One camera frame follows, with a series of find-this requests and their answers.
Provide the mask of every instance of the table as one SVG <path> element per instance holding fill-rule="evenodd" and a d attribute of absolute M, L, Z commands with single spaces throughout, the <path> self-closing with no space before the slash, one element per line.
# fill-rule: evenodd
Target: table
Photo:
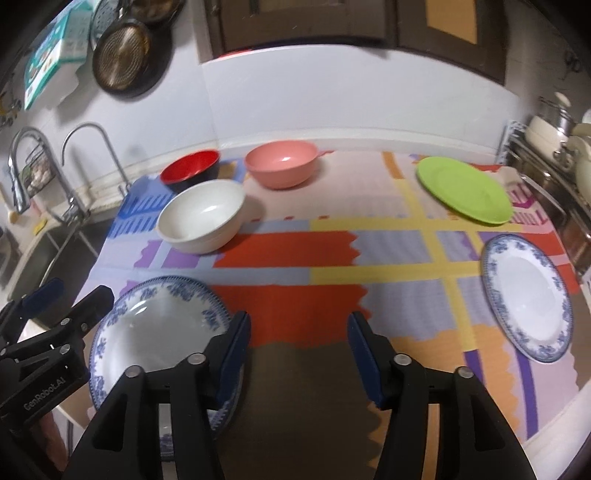
<path fill-rule="evenodd" d="M 509 187 L 515 208 L 509 223 L 472 222 L 418 184 L 422 158 L 327 153 L 312 179 L 283 191 L 260 187 L 242 159 L 227 161 L 220 175 L 243 182 L 248 194 L 245 223 L 220 251 L 201 256 L 171 249 L 154 231 L 173 194 L 158 179 L 133 185 L 80 297 L 99 284 L 119 296 L 149 278 L 186 275 L 211 286 L 230 311 L 251 314 L 242 401 L 218 440 L 229 480 L 373 477 L 389 412 L 369 403 L 356 372 L 346 343 L 353 310 L 425 367 L 473 369 L 522 442 L 591 378 L 591 315 L 552 223 L 529 190 Z M 480 253 L 505 232 L 540 247 L 569 289 L 574 341 L 554 364 L 519 353 L 486 301 Z M 425 479 L 433 478 L 436 460 L 433 407 Z"/>

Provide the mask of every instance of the blue gripper pad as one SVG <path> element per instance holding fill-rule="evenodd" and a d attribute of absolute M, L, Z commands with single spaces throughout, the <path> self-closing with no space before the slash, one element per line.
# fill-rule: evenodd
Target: blue gripper pad
<path fill-rule="evenodd" d="M 382 390 L 382 374 L 363 333 L 365 329 L 363 329 L 359 322 L 365 322 L 367 329 L 371 333 L 371 329 L 367 325 L 365 318 L 360 313 L 352 313 L 349 315 L 347 321 L 349 346 L 355 357 L 357 370 L 361 376 L 366 395 L 378 408 L 384 409 L 387 407 L 387 397 Z"/>
<path fill-rule="evenodd" d="M 240 369 L 242 368 L 246 357 L 246 347 L 248 347 L 248 343 L 251 341 L 250 315 L 244 312 L 240 313 L 243 313 L 243 317 L 239 321 L 234 338 L 226 351 L 226 355 L 220 367 L 219 387 L 216 395 L 216 401 L 219 405 L 228 401 L 232 396 L 232 392 L 236 388 Z"/>
<path fill-rule="evenodd" d="M 52 278 L 22 300 L 21 317 L 32 319 L 48 308 L 64 293 L 64 283 L 59 278 Z"/>

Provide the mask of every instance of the chrome faucet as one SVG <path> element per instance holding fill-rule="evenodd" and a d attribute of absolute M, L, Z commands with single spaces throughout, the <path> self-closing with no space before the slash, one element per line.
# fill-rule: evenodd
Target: chrome faucet
<path fill-rule="evenodd" d="M 34 127 L 23 127 L 12 139 L 10 145 L 10 153 L 8 155 L 8 168 L 10 170 L 10 178 L 12 181 L 12 194 L 14 199 L 14 206 L 18 213 L 26 212 L 31 206 L 31 199 L 27 193 L 27 190 L 22 185 L 20 174 L 17 166 L 17 149 L 23 138 L 31 137 L 36 140 L 43 148 L 48 161 L 51 164 L 57 181 L 60 183 L 62 190 L 66 194 L 68 201 L 68 208 L 62 217 L 57 217 L 53 212 L 49 213 L 62 223 L 70 224 L 74 220 L 84 220 L 89 216 L 88 210 L 77 195 L 75 189 L 70 185 L 66 176 L 64 175 L 59 163 L 51 151 L 49 141 L 47 137 L 37 128 Z"/>
<path fill-rule="evenodd" d="M 84 127 L 91 127 L 91 128 L 98 130 L 99 133 L 101 134 L 101 136 L 103 137 L 103 140 L 105 141 L 107 149 L 109 150 L 109 153 L 111 154 L 111 159 L 113 159 L 113 163 L 115 163 L 115 167 L 117 167 L 117 170 L 119 171 L 119 175 L 121 175 L 121 179 L 125 183 L 124 188 L 121 187 L 121 185 L 119 185 L 119 192 L 122 195 L 122 197 L 125 198 L 125 196 L 129 193 L 129 190 L 131 188 L 131 183 L 129 182 L 129 178 L 127 178 L 127 175 L 125 174 L 125 170 L 123 170 L 123 167 L 121 166 L 121 162 L 119 161 L 119 158 L 117 157 L 117 154 L 115 153 L 115 149 L 113 148 L 113 145 L 111 144 L 111 141 L 109 140 L 109 136 L 107 135 L 107 132 L 105 132 L 105 129 L 102 126 L 100 126 L 99 124 L 94 123 L 94 122 L 84 122 L 84 123 L 81 123 L 80 125 L 74 127 L 72 129 L 72 131 L 67 134 L 67 137 L 61 146 L 61 164 L 64 165 L 66 163 L 66 157 L 65 157 L 66 145 L 70 141 L 70 138 L 78 130 L 80 130 Z"/>

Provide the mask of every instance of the white bowl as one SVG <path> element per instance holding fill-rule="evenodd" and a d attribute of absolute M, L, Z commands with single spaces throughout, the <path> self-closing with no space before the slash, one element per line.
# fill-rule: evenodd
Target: white bowl
<path fill-rule="evenodd" d="M 170 201 L 160 212 L 156 231 L 181 252 L 213 252 L 240 230 L 245 198 L 242 185 L 233 180 L 204 181 Z"/>

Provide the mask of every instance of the red bowl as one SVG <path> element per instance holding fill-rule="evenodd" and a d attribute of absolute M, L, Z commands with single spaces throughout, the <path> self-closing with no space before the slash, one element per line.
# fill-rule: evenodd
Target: red bowl
<path fill-rule="evenodd" d="M 220 154 L 217 150 L 201 150 L 172 162 L 160 174 L 160 180 L 175 193 L 208 180 L 219 173 Z"/>

